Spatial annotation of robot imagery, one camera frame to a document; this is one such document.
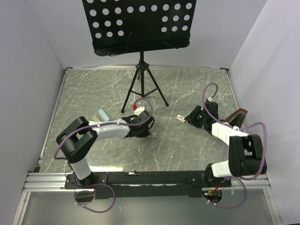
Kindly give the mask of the light blue stapler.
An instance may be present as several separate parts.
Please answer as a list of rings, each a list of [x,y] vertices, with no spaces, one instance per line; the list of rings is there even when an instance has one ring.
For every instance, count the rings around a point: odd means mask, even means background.
[[[92,120],[94,122],[108,122],[110,118],[103,109],[99,109],[98,112],[92,116]]]

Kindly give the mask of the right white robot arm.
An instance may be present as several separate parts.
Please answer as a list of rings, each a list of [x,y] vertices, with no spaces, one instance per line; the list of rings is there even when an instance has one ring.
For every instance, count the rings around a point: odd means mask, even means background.
[[[197,105],[184,118],[192,126],[203,128],[228,146],[226,161],[207,166],[209,172],[205,174],[204,180],[208,186],[216,186],[222,177],[257,176],[267,172],[261,137],[240,130],[247,113],[247,110],[240,108],[225,120],[217,122],[218,104],[206,101],[205,107]]]

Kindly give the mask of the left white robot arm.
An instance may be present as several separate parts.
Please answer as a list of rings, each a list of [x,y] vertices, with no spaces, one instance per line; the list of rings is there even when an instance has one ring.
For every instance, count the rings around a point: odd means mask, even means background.
[[[138,115],[122,117],[108,122],[92,122],[81,116],[76,118],[57,137],[58,150],[64,154],[70,169],[81,188],[88,188],[93,183],[93,174],[86,160],[86,155],[96,141],[110,138],[144,138],[150,136],[154,117],[144,110]]]

